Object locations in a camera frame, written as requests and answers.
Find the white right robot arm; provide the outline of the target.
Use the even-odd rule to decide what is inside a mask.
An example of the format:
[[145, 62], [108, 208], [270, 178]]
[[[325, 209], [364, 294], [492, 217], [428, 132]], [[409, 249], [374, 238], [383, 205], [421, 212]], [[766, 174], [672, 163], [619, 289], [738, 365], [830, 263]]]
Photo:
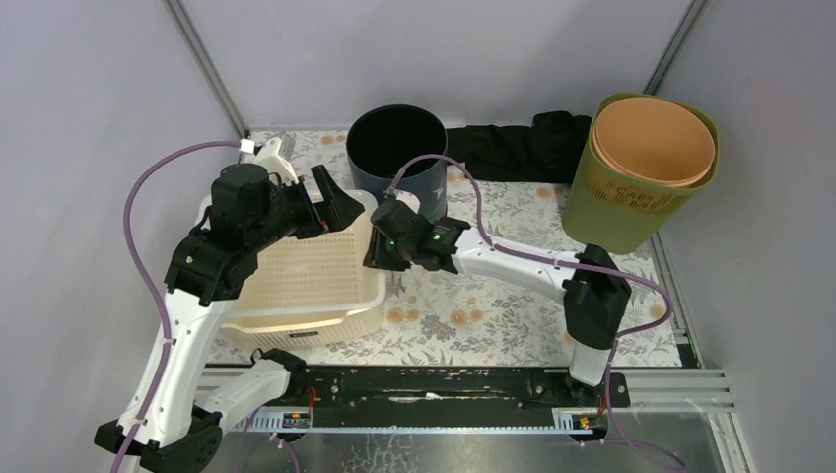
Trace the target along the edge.
[[551, 251], [484, 235], [468, 222], [429, 222], [404, 202], [386, 199], [371, 216], [365, 265], [389, 271], [487, 277], [540, 293], [560, 304], [575, 347], [567, 396], [589, 406], [604, 392], [605, 370], [632, 290], [609, 254], [595, 245], [580, 253]]

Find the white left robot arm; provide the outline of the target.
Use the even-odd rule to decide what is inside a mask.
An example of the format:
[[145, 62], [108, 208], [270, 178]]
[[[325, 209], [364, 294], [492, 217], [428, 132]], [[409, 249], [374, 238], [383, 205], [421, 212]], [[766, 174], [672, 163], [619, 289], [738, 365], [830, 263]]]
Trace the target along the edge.
[[143, 377], [122, 415], [98, 427], [94, 442], [117, 459], [135, 456], [151, 472], [200, 472], [224, 435], [261, 405], [292, 405], [305, 395], [304, 362], [268, 353], [247, 372], [195, 398], [219, 329], [233, 310], [258, 254], [285, 237], [308, 239], [349, 228], [364, 212], [324, 166], [312, 201], [297, 179], [272, 179], [257, 164], [224, 168], [202, 218], [176, 247], [156, 296], [162, 321]]

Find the dark blue cylindrical bin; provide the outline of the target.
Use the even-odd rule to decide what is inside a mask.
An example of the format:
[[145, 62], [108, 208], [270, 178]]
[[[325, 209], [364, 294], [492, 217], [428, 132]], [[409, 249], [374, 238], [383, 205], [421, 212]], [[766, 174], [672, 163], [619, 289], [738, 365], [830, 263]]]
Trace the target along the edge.
[[[357, 189], [378, 201], [398, 171], [423, 155], [443, 155], [448, 133], [433, 113], [409, 104], [390, 104], [361, 115], [349, 128], [346, 155]], [[424, 160], [409, 167], [396, 185], [415, 195], [419, 213], [435, 222], [447, 213], [447, 163]]]

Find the cream perforated plastic basket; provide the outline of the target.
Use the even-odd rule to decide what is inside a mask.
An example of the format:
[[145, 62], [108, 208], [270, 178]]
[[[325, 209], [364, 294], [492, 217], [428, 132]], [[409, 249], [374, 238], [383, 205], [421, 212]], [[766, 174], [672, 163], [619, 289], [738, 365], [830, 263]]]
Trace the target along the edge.
[[362, 215], [346, 230], [284, 238], [258, 255], [234, 311], [219, 333], [243, 349], [306, 349], [369, 335], [383, 325], [385, 274], [363, 261], [371, 243], [376, 198], [349, 196]]

